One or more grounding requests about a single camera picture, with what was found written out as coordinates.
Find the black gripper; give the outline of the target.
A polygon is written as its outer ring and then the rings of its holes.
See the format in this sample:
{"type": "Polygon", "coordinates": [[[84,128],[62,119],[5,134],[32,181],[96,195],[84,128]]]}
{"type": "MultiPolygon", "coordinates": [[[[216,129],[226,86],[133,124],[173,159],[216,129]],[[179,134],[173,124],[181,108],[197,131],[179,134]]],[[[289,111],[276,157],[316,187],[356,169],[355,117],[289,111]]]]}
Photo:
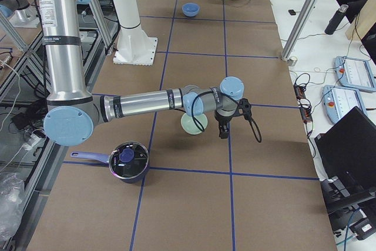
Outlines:
{"type": "Polygon", "coordinates": [[[250,102],[246,98],[240,99],[234,109],[221,109],[214,112],[214,117],[219,124],[220,139],[229,137],[229,123],[232,118],[239,116],[242,116],[246,121],[250,121],[250,102]]]}

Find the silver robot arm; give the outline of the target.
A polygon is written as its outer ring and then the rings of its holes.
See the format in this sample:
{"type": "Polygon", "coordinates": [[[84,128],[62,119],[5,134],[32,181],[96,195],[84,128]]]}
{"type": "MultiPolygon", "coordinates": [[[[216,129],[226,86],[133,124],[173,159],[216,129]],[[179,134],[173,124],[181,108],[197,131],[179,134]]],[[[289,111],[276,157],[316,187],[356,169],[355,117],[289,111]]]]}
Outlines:
{"type": "Polygon", "coordinates": [[[46,50],[51,92],[43,122],[47,137],[62,146],[76,146],[86,141],[95,126],[144,113],[184,109],[200,132],[198,118],[212,111],[219,123],[219,136],[229,136],[229,122],[243,116],[254,120],[251,106],[243,98],[244,84],[236,77],[224,78],[218,87],[184,88],[128,96],[93,96],[86,88],[79,36],[78,0],[38,0],[46,50]]]}

